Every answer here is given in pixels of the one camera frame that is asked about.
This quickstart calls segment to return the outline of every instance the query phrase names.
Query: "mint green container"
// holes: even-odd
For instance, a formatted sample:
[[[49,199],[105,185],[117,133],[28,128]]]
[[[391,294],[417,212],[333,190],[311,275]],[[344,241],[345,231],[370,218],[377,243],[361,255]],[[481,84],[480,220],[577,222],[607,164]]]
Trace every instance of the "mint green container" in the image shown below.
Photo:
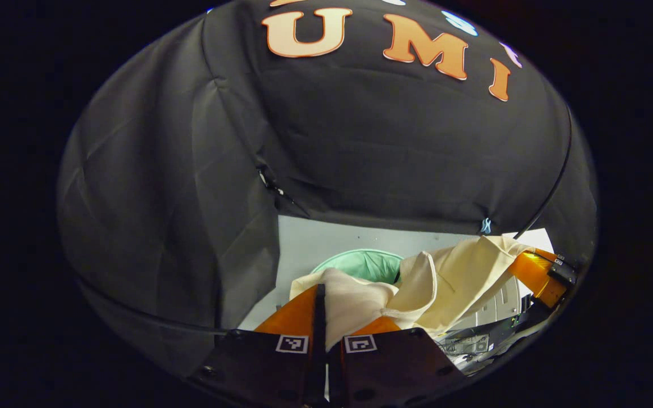
[[[336,268],[352,277],[371,282],[395,283],[400,271],[401,256],[376,249],[355,249],[342,252],[322,262],[312,274],[327,268]]]

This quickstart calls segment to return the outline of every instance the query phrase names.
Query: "orange plastic part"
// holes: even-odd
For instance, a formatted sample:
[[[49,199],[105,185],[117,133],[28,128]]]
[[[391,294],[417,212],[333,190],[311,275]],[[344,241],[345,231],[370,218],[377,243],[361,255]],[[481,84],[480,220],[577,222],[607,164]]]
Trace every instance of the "orange plastic part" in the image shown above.
[[[372,323],[355,331],[351,335],[376,335],[378,333],[396,332],[401,330],[392,319],[386,316],[378,317]]]
[[[254,331],[274,335],[307,335],[311,338],[315,301],[316,285],[313,285],[270,315]]]
[[[524,252],[515,258],[515,261],[508,267],[508,271],[523,282],[528,289],[531,289],[534,297],[552,308],[566,292],[566,287],[548,276],[548,271],[557,256],[539,249],[536,249],[536,253],[551,261],[534,253]]]

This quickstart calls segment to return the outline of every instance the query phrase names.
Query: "orange letter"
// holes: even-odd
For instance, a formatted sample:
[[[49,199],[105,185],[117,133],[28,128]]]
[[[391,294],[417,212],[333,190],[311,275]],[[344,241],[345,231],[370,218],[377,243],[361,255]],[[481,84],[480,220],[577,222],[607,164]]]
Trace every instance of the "orange letter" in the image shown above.
[[[279,7],[283,5],[288,5],[288,3],[303,2],[304,0],[273,0],[269,6]]]
[[[269,16],[261,23],[267,26],[266,42],[276,55],[288,58],[317,57],[329,54],[339,48],[344,41],[344,19],[352,15],[349,8],[320,8],[314,15],[324,21],[324,35],[313,43],[301,43],[296,39],[296,20],[304,13],[290,11],[280,15]]]
[[[384,50],[385,57],[400,62],[413,62],[415,57],[410,54],[410,44],[412,44],[424,66],[430,66],[442,55],[435,65],[438,71],[459,80],[467,78],[464,70],[467,48],[465,41],[447,33],[442,33],[431,40],[416,21],[405,16],[384,15],[384,20],[392,23],[392,47]]]
[[[501,101],[507,101],[508,75],[510,75],[510,70],[508,67],[503,65],[503,62],[500,62],[495,58],[490,58],[490,62],[493,63],[495,70],[493,72],[493,85],[490,85],[487,90],[490,91],[491,95],[495,96]]]

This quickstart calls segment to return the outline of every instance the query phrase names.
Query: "cream cloth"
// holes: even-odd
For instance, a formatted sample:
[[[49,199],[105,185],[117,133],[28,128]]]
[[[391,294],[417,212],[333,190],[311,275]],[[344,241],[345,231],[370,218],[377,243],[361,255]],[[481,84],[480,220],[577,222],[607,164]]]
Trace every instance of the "cream cloth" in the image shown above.
[[[399,287],[330,268],[294,280],[290,299],[314,284],[325,285],[327,350],[381,316],[435,337],[495,296],[510,279],[508,266],[526,250],[535,251],[513,238],[473,238],[402,260]]]

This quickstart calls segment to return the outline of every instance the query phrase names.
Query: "black cloth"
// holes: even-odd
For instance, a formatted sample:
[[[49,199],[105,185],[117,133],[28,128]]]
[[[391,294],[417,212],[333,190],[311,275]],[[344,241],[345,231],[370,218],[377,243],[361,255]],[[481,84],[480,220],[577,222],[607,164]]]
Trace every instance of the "black cloth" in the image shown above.
[[[347,7],[339,49],[285,58],[263,18]],[[383,57],[395,13],[469,44],[467,80]],[[152,315],[234,328],[275,282],[277,215],[366,227],[477,234],[520,230],[569,165],[536,227],[587,262],[596,242],[591,158],[567,104],[526,57],[455,28],[429,3],[246,0],[215,8],[150,44],[98,91],[70,135],[57,207],[67,259],[107,295]],[[508,101],[487,88],[490,57],[511,70]],[[88,296],[120,337],[156,364],[190,374],[212,348]]]

